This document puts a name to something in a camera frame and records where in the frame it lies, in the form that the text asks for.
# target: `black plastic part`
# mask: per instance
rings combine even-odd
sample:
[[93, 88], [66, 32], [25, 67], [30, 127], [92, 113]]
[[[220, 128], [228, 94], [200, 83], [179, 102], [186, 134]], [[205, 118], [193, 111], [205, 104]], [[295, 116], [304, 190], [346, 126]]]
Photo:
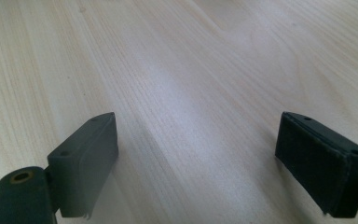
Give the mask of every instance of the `black plastic part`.
[[275, 155], [324, 213], [355, 217], [358, 145], [314, 119], [284, 112]]
[[14, 171], [0, 180], [0, 224], [56, 223], [48, 181], [40, 167]]
[[54, 209], [63, 217], [91, 215], [118, 156], [115, 114], [87, 121], [48, 155]]

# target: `clamp jaw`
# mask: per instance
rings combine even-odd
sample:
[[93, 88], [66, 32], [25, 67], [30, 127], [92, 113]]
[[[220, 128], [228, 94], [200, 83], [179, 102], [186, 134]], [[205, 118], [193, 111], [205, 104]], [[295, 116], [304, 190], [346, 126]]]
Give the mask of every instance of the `clamp jaw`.
[[284, 112], [275, 156], [332, 217], [358, 210], [358, 145], [318, 121]]
[[57, 223], [91, 216], [118, 156], [114, 113], [88, 120], [48, 155], [48, 167], [26, 167], [0, 180], [0, 223]]

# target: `tabletop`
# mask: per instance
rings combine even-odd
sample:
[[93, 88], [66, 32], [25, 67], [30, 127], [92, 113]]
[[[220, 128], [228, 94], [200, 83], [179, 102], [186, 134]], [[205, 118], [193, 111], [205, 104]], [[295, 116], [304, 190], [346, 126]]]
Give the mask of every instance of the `tabletop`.
[[283, 111], [358, 144], [358, 1], [0, 0], [0, 178], [116, 113], [93, 217], [59, 223], [358, 223], [275, 159]]

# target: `screw hole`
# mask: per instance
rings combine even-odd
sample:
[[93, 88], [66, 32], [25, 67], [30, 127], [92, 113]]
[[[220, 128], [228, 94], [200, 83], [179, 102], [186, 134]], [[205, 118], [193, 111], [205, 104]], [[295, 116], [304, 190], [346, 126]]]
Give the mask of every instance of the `screw hole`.
[[356, 156], [358, 156], [358, 150], [355, 150], [355, 149], [354, 149], [354, 150], [351, 151], [351, 153], [354, 154], [354, 155], [356, 155]]
[[60, 153], [60, 155], [62, 155], [62, 156], [69, 156], [69, 152], [68, 151], [62, 151], [61, 153]]
[[10, 183], [11, 184], [20, 184], [20, 183], [27, 181], [28, 179], [31, 179], [32, 176], [33, 176], [33, 173], [31, 171], [25, 171], [25, 172], [13, 175], [10, 178]]

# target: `light wood surface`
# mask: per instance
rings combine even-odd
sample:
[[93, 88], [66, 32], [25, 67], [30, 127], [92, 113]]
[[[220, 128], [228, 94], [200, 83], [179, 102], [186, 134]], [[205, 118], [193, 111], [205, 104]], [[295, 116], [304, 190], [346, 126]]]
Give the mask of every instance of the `light wood surface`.
[[89, 223], [358, 223], [274, 158], [283, 111], [358, 143], [358, 1], [1, 0], [0, 178], [110, 111]]

